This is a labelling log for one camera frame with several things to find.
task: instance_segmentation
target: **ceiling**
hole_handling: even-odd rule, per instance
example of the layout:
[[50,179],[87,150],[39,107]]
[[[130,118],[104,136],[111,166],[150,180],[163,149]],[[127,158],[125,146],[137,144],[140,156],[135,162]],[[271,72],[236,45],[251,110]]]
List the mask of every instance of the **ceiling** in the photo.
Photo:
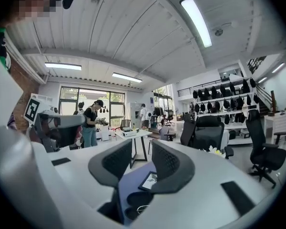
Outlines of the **ceiling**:
[[[257,0],[195,0],[213,45],[205,48],[179,0],[74,0],[44,18],[13,24],[7,32],[40,75],[45,62],[80,64],[81,71],[50,69],[54,77],[127,86],[112,73],[138,77],[133,88],[153,90],[232,64],[271,46],[286,47],[278,17]],[[215,30],[224,33],[217,37]]]

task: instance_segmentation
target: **ceiling light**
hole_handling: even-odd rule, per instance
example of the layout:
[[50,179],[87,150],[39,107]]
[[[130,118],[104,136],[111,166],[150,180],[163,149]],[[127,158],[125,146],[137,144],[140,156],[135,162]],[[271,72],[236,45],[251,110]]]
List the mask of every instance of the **ceiling light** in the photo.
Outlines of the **ceiling light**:
[[207,48],[212,46],[212,41],[210,38],[208,28],[206,27],[205,21],[194,0],[181,0],[180,4],[188,13],[191,20],[193,21],[196,29],[200,34],[201,40],[204,43],[204,47]]
[[258,83],[261,83],[261,82],[263,82],[264,80],[266,80],[267,79],[267,77],[264,77],[262,80],[260,80]]
[[274,71],[272,71],[272,73],[275,73],[278,71],[279,68],[281,68],[285,63],[281,63]]
[[140,83],[142,81],[142,80],[140,80],[138,78],[133,78],[133,77],[130,77],[130,76],[127,76],[127,75],[123,75],[123,74],[118,74],[118,73],[113,73],[112,76],[113,77],[122,78],[122,79],[126,79],[126,80],[133,81],[133,82],[138,82],[138,83]]
[[76,64],[68,64],[68,63],[44,63],[48,68],[60,68],[60,69],[68,69],[68,70],[77,70],[81,71],[82,66]]

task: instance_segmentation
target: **staircase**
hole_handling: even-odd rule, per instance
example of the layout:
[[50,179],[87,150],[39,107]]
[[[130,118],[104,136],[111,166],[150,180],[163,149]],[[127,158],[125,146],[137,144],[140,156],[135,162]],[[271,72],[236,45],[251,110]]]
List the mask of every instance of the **staircase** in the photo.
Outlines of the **staircase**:
[[259,103],[259,113],[261,116],[265,116],[268,115],[268,113],[270,112],[270,109],[268,109],[268,107],[264,104],[264,102],[258,98],[258,103]]
[[273,101],[269,93],[267,93],[260,86],[256,86],[258,103],[259,103],[259,112],[261,116],[268,115],[270,111],[273,111]]

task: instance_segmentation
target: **white shirt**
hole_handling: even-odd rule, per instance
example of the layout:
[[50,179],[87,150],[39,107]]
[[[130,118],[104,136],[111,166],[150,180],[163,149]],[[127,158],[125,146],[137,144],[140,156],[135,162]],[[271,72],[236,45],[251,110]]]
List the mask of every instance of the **white shirt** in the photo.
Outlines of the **white shirt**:
[[147,113],[147,111],[148,111],[147,108],[141,109],[141,112],[140,112],[140,114],[142,115],[141,121],[146,120],[146,113]]

